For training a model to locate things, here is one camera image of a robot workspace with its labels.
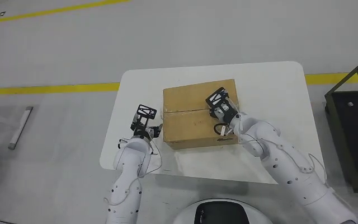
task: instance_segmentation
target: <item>cable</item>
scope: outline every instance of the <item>cable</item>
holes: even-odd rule
[[[5,224],[15,224],[15,223],[13,223],[13,222],[6,222],[6,221],[2,221],[2,220],[0,220],[0,223],[5,223]]]
[[[322,167],[323,171],[324,171],[324,184],[326,187],[332,189],[333,194],[338,198],[338,200],[340,200],[343,204],[345,204],[351,211],[353,211],[352,206],[346,201],[344,200],[339,194],[336,193],[336,191],[327,183],[327,172],[326,169],[324,168],[323,164],[311,153],[308,154],[309,158],[312,160],[312,157],[320,164],[320,166]]]
[[[125,197],[124,197],[123,200],[121,200],[120,202],[113,203],[113,202],[110,202],[110,201],[108,200],[108,198],[103,198],[103,200],[104,200],[108,205],[110,205],[110,206],[118,206],[118,205],[120,205],[121,203],[123,203],[123,202],[126,200],[127,196],[130,194],[130,187],[132,186],[132,184],[133,184],[136,180],[138,180],[139,178],[145,177],[147,174],[150,174],[151,172],[154,172],[154,171],[156,171],[156,170],[159,170],[159,169],[163,166],[163,158],[162,158],[162,153],[161,153],[161,151],[159,150],[157,144],[154,142],[154,140],[153,140],[152,137],[150,137],[150,141],[153,142],[153,144],[156,146],[156,148],[157,148],[157,150],[158,150],[158,152],[159,152],[159,155],[160,155],[160,158],[161,158],[161,165],[160,165],[158,168],[155,168],[154,170],[152,170],[152,171],[150,171],[150,172],[146,172],[145,174],[143,174],[143,175],[138,176],[137,178],[135,178],[135,179],[129,184],[128,188],[124,191]]]
[[[216,129],[217,126],[227,126],[228,124],[227,123],[218,123],[216,125],[214,125],[214,132],[218,135],[221,135],[221,133]]]
[[[238,138],[239,138],[239,144],[246,144],[246,143],[248,143],[248,142],[253,142],[253,141],[256,141],[258,144],[260,144],[259,143],[259,141],[265,141],[265,142],[270,142],[270,143],[272,143],[272,144],[274,144],[279,150],[281,150],[281,151],[283,151],[292,161],[293,161],[293,163],[295,164],[295,166],[297,166],[297,168],[300,170],[300,172],[302,172],[302,173],[304,173],[304,174],[311,174],[311,173],[313,173],[314,171],[315,171],[315,163],[314,163],[314,161],[313,161],[313,159],[312,159],[312,157],[313,158],[315,158],[318,162],[319,162],[319,164],[322,166],[322,168],[323,168],[323,170],[324,170],[324,177],[325,177],[325,182],[327,182],[327,173],[326,173],[326,170],[325,170],[325,168],[324,168],[324,166],[323,166],[323,164],[315,157],[315,156],[313,156],[312,154],[308,154],[309,155],[309,158],[311,159],[311,161],[312,161],[312,164],[313,164],[313,168],[312,168],[312,170],[310,170],[310,171],[303,171],[304,169],[302,169],[302,167],[300,167],[298,164],[297,164],[297,162],[294,160],[294,158],[288,153],[288,152],[286,152],[283,148],[282,148],[282,145],[279,145],[279,144],[277,144],[276,142],[273,142],[273,141],[270,141],[270,140],[267,140],[267,139],[264,139],[264,138],[255,138],[255,139],[252,139],[252,140],[249,140],[249,141],[245,141],[245,142],[241,142],[240,141],[240,135],[241,135],[241,115],[240,115],[240,113],[239,113],[239,109],[236,107],[236,105],[234,104],[234,102],[230,99],[230,98],[228,98],[228,100],[230,101],[230,103],[235,107],[235,109],[236,109],[236,111],[238,112],[238,115],[239,115],[239,118],[238,118],[238,125],[236,125],[236,126],[238,126],[238,128],[236,129],[236,133],[237,133],[237,136],[238,136]]]

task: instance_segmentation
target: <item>white table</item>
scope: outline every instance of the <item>white table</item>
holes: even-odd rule
[[[241,111],[272,122],[307,158],[312,153],[323,163],[302,66],[296,62],[271,62],[127,71],[113,108],[101,166],[113,169],[118,140],[132,136],[130,124],[139,104],[158,110],[150,123],[158,125],[162,122],[164,88],[230,78],[235,79]],[[260,159],[242,146],[172,150],[163,142],[163,134],[155,142],[163,154],[163,167],[156,174],[276,184]],[[159,156],[153,156],[149,170],[158,165]],[[323,178],[323,169],[318,164],[316,167]]]

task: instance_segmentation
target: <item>black cable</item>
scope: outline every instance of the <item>black cable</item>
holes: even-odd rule
[[[15,223],[13,223],[13,222],[5,222],[5,221],[2,221],[2,220],[0,220],[0,223],[5,223],[5,224],[15,224]]]
[[[217,126],[226,126],[226,125],[228,125],[228,124],[227,123],[219,123],[219,124],[214,125],[214,132],[218,135],[221,135],[221,133],[218,132],[218,130],[216,128],[217,128]]]

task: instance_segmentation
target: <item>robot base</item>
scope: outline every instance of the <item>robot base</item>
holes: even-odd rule
[[[254,207],[232,199],[206,199],[185,208],[173,224],[272,224]]]

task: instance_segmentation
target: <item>white cable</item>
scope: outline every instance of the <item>white cable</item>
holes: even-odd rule
[[[159,169],[163,166],[162,153],[161,153],[161,151],[159,150],[157,144],[154,142],[154,140],[153,140],[152,137],[150,137],[150,140],[151,140],[151,142],[153,142],[153,144],[156,146],[156,148],[157,148],[157,150],[158,150],[158,152],[159,152],[159,155],[160,155],[160,157],[161,157],[161,165],[160,165],[158,168],[155,168],[154,170],[152,170],[152,171],[150,171],[150,172],[146,172],[145,174],[143,174],[143,175],[138,176],[137,178],[135,178],[135,179],[129,184],[128,189],[126,189],[126,190],[124,191],[124,192],[125,192],[125,197],[124,197],[123,200],[121,200],[120,202],[113,203],[113,202],[110,202],[110,201],[108,200],[108,198],[103,198],[103,200],[104,200],[108,205],[110,205],[110,206],[118,206],[118,205],[120,205],[121,203],[123,203],[123,202],[126,200],[127,196],[130,194],[130,190],[129,190],[130,187],[132,186],[132,184],[133,184],[136,180],[138,180],[139,178],[145,177],[147,174],[150,174],[151,172],[154,172],[154,171],[156,171],[156,170],[159,170]]]
[[[240,135],[241,135],[241,116],[240,116],[240,114],[239,114],[239,109],[236,107],[236,105],[234,104],[234,102],[230,99],[230,98],[228,98],[228,100],[230,101],[230,103],[235,107],[235,109],[236,109],[236,111],[238,112],[238,115],[239,115],[239,118],[238,118],[238,128],[237,128],[237,135],[238,135],[238,138],[239,138],[239,144],[246,144],[246,143],[248,143],[248,142],[253,142],[253,141],[256,141],[258,144],[260,144],[258,141],[265,141],[265,142],[270,142],[270,143],[272,143],[272,144],[274,144],[279,150],[281,150],[281,151],[283,151],[283,152],[285,152],[286,153],[286,155],[293,161],[293,163],[297,166],[297,168],[300,170],[300,172],[302,172],[302,173],[304,173],[304,174],[311,174],[311,173],[313,173],[314,171],[315,171],[315,164],[314,164],[314,161],[313,161],[313,159],[311,158],[311,156],[313,157],[313,158],[315,158],[318,162],[319,162],[319,164],[322,166],[322,168],[323,168],[323,170],[324,170],[324,176],[325,176],[325,182],[327,182],[327,174],[326,174],[326,170],[324,169],[324,166],[323,166],[323,164],[321,164],[321,162],[315,157],[315,156],[313,156],[312,154],[308,154],[309,155],[309,158],[311,159],[311,161],[312,161],[312,164],[313,164],[313,168],[312,168],[312,170],[311,171],[303,171],[302,170],[302,168],[297,164],[297,162],[294,160],[294,158],[288,153],[288,152],[286,152],[283,148],[280,148],[280,146],[281,145],[278,145],[276,142],[273,142],[273,141],[270,141],[270,140],[267,140],[267,139],[264,139],[264,138],[256,138],[256,139],[252,139],[252,140],[249,140],[249,141],[245,141],[245,142],[241,142],[240,141]]]
[[[320,166],[322,167],[323,171],[324,171],[324,184],[325,186],[327,186],[328,188],[333,190],[333,194],[342,202],[344,203],[347,207],[349,207],[349,209],[351,211],[353,211],[352,206],[346,201],[344,200],[341,196],[339,196],[339,194],[336,193],[336,191],[327,183],[327,172],[326,169],[324,168],[323,164],[311,153],[308,154],[308,156],[310,157],[310,159],[312,160],[312,157],[320,164]]]

